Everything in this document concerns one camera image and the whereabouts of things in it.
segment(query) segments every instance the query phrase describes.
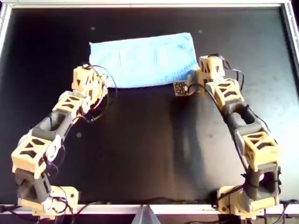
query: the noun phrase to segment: blue towel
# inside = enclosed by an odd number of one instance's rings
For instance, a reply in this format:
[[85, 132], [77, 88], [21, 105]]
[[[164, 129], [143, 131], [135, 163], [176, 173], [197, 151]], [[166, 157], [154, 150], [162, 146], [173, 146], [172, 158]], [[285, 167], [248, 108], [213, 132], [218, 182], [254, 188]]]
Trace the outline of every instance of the blue towel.
[[[90, 43], [90, 48], [90, 64], [106, 68], [118, 88], [164, 85], [186, 80], [193, 68], [198, 67], [189, 33]], [[107, 74], [104, 69], [95, 69]], [[110, 77], [108, 83], [109, 87], [114, 87]]]

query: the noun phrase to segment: metal frame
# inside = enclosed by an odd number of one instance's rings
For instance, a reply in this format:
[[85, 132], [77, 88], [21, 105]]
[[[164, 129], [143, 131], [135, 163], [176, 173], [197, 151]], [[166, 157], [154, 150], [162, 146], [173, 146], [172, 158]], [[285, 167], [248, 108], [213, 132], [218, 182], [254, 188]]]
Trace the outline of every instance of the metal frame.
[[[51, 4], [51, 0], [47, 2], [19, 3], [19, 0], [3, 0], [0, 12], [0, 55], [2, 55], [5, 36], [9, 25], [11, 12], [14, 8], [100, 8], [100, 7], [280, 7], [286, 22], [287, 33], [289, 35], [294, 64], [299, 78], [299, 33], [296, 20], [290, 0], [170, 0], [168, 4], [159, 4], [159, 0], [93, 0], [89, 3], [78, 4], [68, 0], [57, 0], [56, 4]], [[88, 206], [82, 214], [136, 214], [141, 205], [91, 205]], [[155, 214], [220, 214], [212, 208], [211, 205], [200, 204], [161, 204], [151, 205], [151, 209]], [[283, 206], [275, 206], [265, 210], [266, 214], [281, 214]], [[16, 210], [19, 214], [30, 214], [31, 210], [20, 208]], [[299, 204], [289, 205], [286, 214], [299, 214]]]

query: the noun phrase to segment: robotic arm segment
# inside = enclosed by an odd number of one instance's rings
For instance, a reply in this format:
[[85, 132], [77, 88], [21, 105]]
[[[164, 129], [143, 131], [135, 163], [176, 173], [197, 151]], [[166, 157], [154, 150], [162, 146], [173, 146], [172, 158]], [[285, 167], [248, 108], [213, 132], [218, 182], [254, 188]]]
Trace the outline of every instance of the robotic arm segment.
[[[199, 63], [201, 68], [195, 70], [196, 82], [205, 86], [214, 96], [246, 170], [242, 186], [225, 186], [218, 190], [219, 212], [234, 214], [241, 219], [255, 219], [256, 215], [262, 214], [262, 209], [279, 204], [280, 149], [259, 117], [249, 105], [243, 103], [238, 81], [224, 79], [224, 60], [218, 56], [204, 56], [199, 58]], [[190, 83], [191, 79], [188, 77], [187, 82], [174, 84], [177, 96], [190, 95], [183, 90], [196, 86]], [[204, 91], [200, 92], [202, 96], [206, 95]], [[238, 122], [236, 113], [245, 124]]]
[[72, 125], [107, 94], [107, 77], [90, 65], [77, 67], [72, 89], [61, 94], [50, 115], [24, 135], [11, 154], [18, 204], [31, 208], [34, 216], [55, 218], [77, 212], [78, 191], [51, 186], [45, 170], [47, 163], [56, 158]]

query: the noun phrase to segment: wire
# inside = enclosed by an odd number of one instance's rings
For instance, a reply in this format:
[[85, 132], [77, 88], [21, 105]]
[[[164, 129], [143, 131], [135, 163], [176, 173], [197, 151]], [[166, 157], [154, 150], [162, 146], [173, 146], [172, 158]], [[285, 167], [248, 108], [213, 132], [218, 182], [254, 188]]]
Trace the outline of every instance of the wire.
[[63, 154], [63, 156], [62, 156], [62, 159], [61, 159], [60, 163], [57, 165], [57, 167], [60, 167], [61, 164], [64, 162], [64, 159], [65, 159], [66, 151], [65, 151], [65, 147], [64, 147], [63, 142], [61, 143], [61, 149], [63, 150], [64, 154]]
[[44, 157], [44, 160], [46, 160], [47, 163], [48, 163], [50, 166], [52, 166], [52, 167], [55, 168], [55, 170], [56, 170], [55, 177], [56, 177], [56, 176], [58, 175], [58, 173], [59, 173], [58, 167], [57, 167], [53, 162], [47, 160], [47, 157], [46, 157], [46, 156]]
[[286, 208], [288, 207], [288, 205], [289, 205], [289, 203], [284, 206], [284, 209], [283, 209], [281, 215], [279, 216], [278, 220], [276, 220], [272, 224], [277, 224], [280, 222], [280, 220], [285, 216], [285, 211], [286, 211]]
[[11, 214], [19, 217], [20, 219], [23, 219], [23, 220], [28, 221], [28, 222], [36, 222], [37, 221], [35, 218], [23, 217], [20, 214], [14, 212], [13, 210], [8, 210], [8, 212], [10, 212]]
[[86, 119], [86, 117], [84, 117], [84, 116], [81, 116], [81, 115], [79, 115], [79, 116], [76, 116], [73, 120], [71, 120], [71, 122], [73, 123], [76, 119], [79, 119], [79, 118], [83, 118], [87, 123], [89, 123], [90, 121], [89, 120], [87, 120]]
[[217, 107], [220, 115], [222, 116], [222, 118], [224, 118], [223, 115], [222, 115], [221, 109], [220, 109], [220, 107], [217, 104], [217, 101], [216, 101], [215, 97], [206, 89], [206, 87], [204, 87], [202, 84], [199, 84], [199, 83], [191, 84], [191, 85], [188, 86], [188, 92], [190, 92], [190, 88], [193, 87], [193, 86], [198, 86], [198, 87], [204, 89], [207, 92], [207, 94], [213, 100], [215, 106]]
[[232, 188], [227, 193], [221, 194], [220, 197], [217, 198], [217, 202], [220, 201], [221, 199], [225, 198], [226, 196], [231, 195], [231, 194], [241, 190], [242, 188], [243, 188], [243, 185], [239, 185], [239, 186], [236, 186], [236, 187]]
[[239, 73], [241, 73], [241, 75], [242, 75], [242, 82], [241, 82], [241, 86], [240, 86], [240, 92], [242, 93], [244, 82], [245, 82], [245, 75], [240, 70], [237, 70], [237, 69], [231, 69], [231, 70], [236, 72], [236, 74], [237, 74], [237, 81], [239, 81]]
[[106, 69], [104, 68], [103, 66], [100, 66], [100, 65], [91, 65], [91, 67], [99, 67], [99, 68], [102, 68], [104, 70], [106, 70], [108, 72], [108, 74], [111, 76], [112, 80], [113, 80], [113, 83], [114, 83], [114, 86], [115, 86], [115, 94], [116, 94], [116, 98], [117, 98], [117, 86], [116, 86], [116, 82], [112, 76], [112, 74]]
[[73, 217], [72, 217], [72, 221], [71, 224], [75, 224], [76, 219], [78, 218], [78, 216], [80, 215], [80, 213], [86, 209], [88, 206], [90, 205], [94, 205], [94, 204], [101, 204], [101, 202], [91, 202], [89, 204], [84, 205]]
[[[193, 87], [193, 86], [198, 86], [198, 87], [204, 89], [207, 92], [207, 94], [209, 95], [209, 97], [213, 100], [213, 102], [214, 102], [215, 106], [217, 107], [217, 109], [218, 109], [220, 115], [222, 116], [223, 120], [225, 121], [225, 118], [223, 117], [222, 111], [221, 111], [220, 107], [218, 106], [218, 103], [217, 103], [215, 97], [206, 89], [206, 87], [204, 87], [203, 85], [201, 85], [199, 83], [191, 84], [191, 85], [188, 86], [188, 92], [190, 92], [190, 88]], [[240, 149], [238, 147], [238, 144], [237, 144], [237, 141], [235, 139], [235, 136], [232, 133], [231, 133], [231, 136], [232, 136], [235, 148], [237, 150], [238, 156], [239, 156], [239, 158], [241, 160], [241, 163], [242, 163], [242, 165], [244, 167], [244, 170], [246, 171], [247, 170], [246, 164], [245, 164], [245, 161], [244, 161], [244, 159], [243, 159], [243, 157], [241, 155], [241, 152], [240, 152]]]

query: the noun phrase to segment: black table surface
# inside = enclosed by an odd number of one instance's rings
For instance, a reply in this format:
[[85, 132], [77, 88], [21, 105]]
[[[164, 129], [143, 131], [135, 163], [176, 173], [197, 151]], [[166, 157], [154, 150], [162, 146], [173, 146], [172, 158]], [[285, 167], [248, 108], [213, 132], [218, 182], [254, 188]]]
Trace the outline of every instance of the black table surface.
[[[281, 198], [299, 198], [297, 74], [279, 8], [14, 9], [0, 63], [0, 203], [16, 202], [11, 152], [71, 89], [72, 70], [88, 61], [89, 42], [180, 32], [191, 33], [197, 57], [221, 53], [245, 72], [246, 103], [281, 146]], [[210, 99], [176, 98], [171, 85], [119, 90], [100, 120], [71, 129], [65, 146], [65, 161], [50, 181], [76, 187], [80, 203], [204, 200], [244, 181]]]

